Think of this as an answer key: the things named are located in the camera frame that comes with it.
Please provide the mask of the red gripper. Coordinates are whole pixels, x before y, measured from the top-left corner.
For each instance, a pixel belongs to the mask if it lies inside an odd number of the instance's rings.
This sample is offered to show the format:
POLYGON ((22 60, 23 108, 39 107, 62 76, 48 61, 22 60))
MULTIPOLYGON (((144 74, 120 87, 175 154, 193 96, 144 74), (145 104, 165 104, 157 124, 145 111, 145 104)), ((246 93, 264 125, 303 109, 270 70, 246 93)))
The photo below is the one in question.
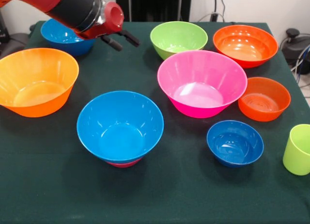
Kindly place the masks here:
POLYGON ((86 18, 74 28, 74 32, 82 39, 100 39, 117 51, 122 51, 123 46, 107 35, 118 32, 133 46, 138 47, 140 41, 127 30, 122 30, 124 13, 121 7, 112 1, 94 1, 86 18))

